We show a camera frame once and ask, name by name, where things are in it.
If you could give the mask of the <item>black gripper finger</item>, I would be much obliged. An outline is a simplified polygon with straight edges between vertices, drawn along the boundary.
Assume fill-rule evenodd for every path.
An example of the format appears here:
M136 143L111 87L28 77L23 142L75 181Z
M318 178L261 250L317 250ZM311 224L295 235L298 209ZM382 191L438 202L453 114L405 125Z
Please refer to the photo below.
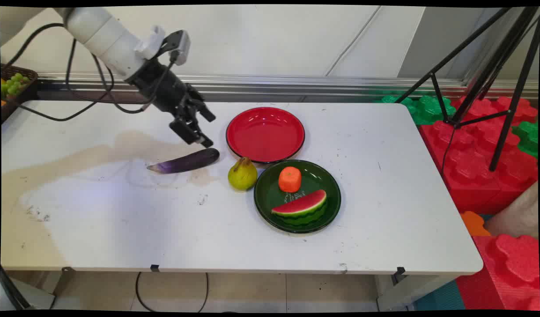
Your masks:
M200 113L208 122L216 119L216 116L208 109L202 99L190 98L190 116L194 122L197 122L197 113Z
M169 128L173 130L187 144L198 143L205 148L213 146L213 142L199 128L197 121L186 120L184 117L175 117L169 123Z

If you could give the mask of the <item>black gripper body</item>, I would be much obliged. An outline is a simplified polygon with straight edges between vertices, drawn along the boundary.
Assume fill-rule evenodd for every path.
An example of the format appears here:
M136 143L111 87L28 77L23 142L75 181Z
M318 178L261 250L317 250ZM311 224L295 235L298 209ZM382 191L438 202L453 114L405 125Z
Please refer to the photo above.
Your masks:
M182 82L170 67L157 59L145 61L126 82L137 87L142 96L151 99L161 112L174 117L182 116L185 106L192 106L196 111L201 109L201 96L195 88Z

